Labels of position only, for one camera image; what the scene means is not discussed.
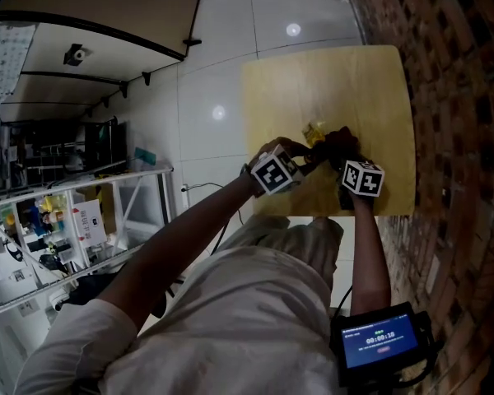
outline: pant leg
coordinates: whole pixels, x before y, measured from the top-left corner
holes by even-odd
[[[275,230],[263,237],[258,246],[279,250],[307,263],[331,289],[343,234],[343,228],[335,221],[317,218],[308,225]]]
[[[255,246],[266,235],[275,230],[286,230],[288,226],[289,220],[285,216],[252,215],[231,237],[220,244],[217,251]]]

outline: person's left hand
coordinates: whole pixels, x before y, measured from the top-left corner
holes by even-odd
[[[308,148],[307,146],[292,141],[287,137],[277,137],[276,139],[273,139],[272,141],[266,143],[260,148],[258,154],[256,154],[254,158],[250,161],[249,167],[253,168],[256,165],[256,163],[259,161],[260,155],[262,155],[264,152],[268,154],[271,153],[274,150],[274,148],[277,147],[278,145],[282,145],[283,150],[291,158],[295,158],[296,156],[307,156],[311,154],[311,149]],[[304,175],[304,177],[308,175],[311,171],[313,171],[316,167],[317,164],[314,163],[298,165],[298,169]]]

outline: wooden table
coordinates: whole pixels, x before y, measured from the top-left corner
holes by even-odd
[[[403,66],[393,46],[318,49],[243,66],[244,118],[250,155],[277,136],[305,143],[302,128],[348,126],[362,154],[385,171],[376,215],[410,215],[415,145]],[[289,193],[263,196],[255,211],[278,216],[350,216],[338,203],[336,173],[322,164]]]

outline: blue screen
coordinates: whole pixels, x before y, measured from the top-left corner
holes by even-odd
[[[367,365],[417,346],[407,314],[357,328],[343,329],[347,367]]]

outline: armband phone holder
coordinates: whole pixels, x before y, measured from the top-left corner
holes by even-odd
[[[415,314],[409,303],[331,322],[331,349],[338,360],[341,388],[356,393],[406,388],[422,381],[436,364],[435,342],[427,312]],[[426,359],[415,379],[402,381],[400,371]]]

